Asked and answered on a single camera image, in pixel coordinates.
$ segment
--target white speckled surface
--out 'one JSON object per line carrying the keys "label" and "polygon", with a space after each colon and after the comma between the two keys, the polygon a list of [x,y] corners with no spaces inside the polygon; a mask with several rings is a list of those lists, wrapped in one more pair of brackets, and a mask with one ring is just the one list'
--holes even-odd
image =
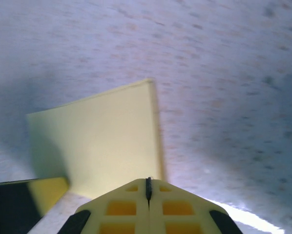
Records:
{"label": "white speckled surface", "polygon": [[145,77],[169,181],[292,234],[292,0],[1,0],[0,182],[34,177],[25,114]]}

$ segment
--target yellow rectangular panel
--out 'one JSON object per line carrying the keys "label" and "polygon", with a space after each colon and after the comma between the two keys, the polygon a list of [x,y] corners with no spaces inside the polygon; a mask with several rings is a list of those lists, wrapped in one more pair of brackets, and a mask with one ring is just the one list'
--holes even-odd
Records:
{"label": "yellow rectangular panel", "polygon": [[39,178],[66,176],[72,192],[89,198],[136,178],[165,180],[150,79],[27,119]]}

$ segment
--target black and yellow object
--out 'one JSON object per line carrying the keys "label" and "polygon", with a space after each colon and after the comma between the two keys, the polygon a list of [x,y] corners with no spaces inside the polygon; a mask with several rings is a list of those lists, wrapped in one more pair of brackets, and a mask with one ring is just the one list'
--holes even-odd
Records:
{"label": "black and yellow object", "polygon": [[0,183],[0,234],[26,234],[68,190],[64,178]]}
{"label": "black and yellow object", "polygon": [[58,234],[242,233],[222,207],[147,178],[80,206]]}

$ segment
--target white floor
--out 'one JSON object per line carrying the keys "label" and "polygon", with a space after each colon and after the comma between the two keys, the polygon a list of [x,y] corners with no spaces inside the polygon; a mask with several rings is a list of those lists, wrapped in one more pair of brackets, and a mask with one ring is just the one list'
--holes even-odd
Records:
{"label": "white floor", "polygon": [[145,77],[170,183],[245,234],[292,234],[292,0],[1,0],[0,182],[34,177],[25,114]]}

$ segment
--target black rubber pad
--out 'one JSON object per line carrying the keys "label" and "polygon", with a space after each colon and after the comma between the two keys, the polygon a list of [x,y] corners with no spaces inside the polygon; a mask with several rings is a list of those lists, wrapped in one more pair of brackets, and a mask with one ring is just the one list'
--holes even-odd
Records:
{"label": "black rubber pad", "polygon": [[210,211],[210,215],[222,234],[243,234],[230,216],[219,211]]}
{"label": "black rubber pad", "polygon": [[88,210],[75,213],[68,218],[58,234],[80,234],[90,215]]}
{"label": "black rubber pad", "polygon": [[26,183],[0,184],[0,234],[27,234],[40,219]]}

